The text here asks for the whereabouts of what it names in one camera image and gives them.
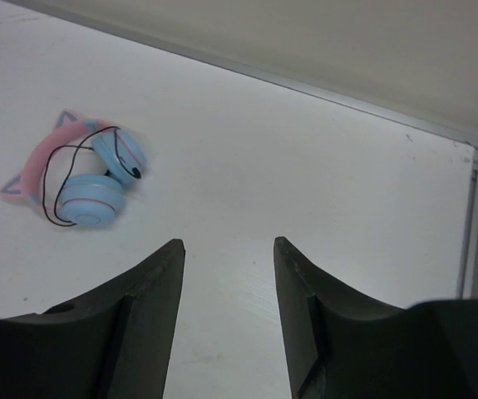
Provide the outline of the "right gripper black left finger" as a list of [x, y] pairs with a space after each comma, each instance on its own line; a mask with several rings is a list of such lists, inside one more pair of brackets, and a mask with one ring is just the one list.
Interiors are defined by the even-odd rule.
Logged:
[[173, 239], [48, 309], [0, 319], [0, 398], [160, 398], [185, 266]]

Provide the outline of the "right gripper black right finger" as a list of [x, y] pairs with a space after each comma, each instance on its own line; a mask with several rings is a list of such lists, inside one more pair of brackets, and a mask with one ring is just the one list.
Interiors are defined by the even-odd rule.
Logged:
[[295, 398], [478, 398], [478, 299], [397, 308], [273, 246]]

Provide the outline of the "pink blue cat-ear headphones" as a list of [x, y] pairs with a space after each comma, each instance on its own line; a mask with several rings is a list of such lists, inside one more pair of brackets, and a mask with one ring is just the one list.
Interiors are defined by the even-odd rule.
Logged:
[[[47, 174], [61, 150], [73, 151], [71, 165], [53, 203], [48, 204]], [[73, 174], [76, 157], [83, 150], [92, 151], [104, 164], [103, 174]], [[105, 227], [124, 209], [125, 188], [142, 178], [147, 164], [143, 150], [128, 130], [64, 109], [22, 170], [0, 189], [0, 196], [23, 200], [40, 209], [57, 227]]]

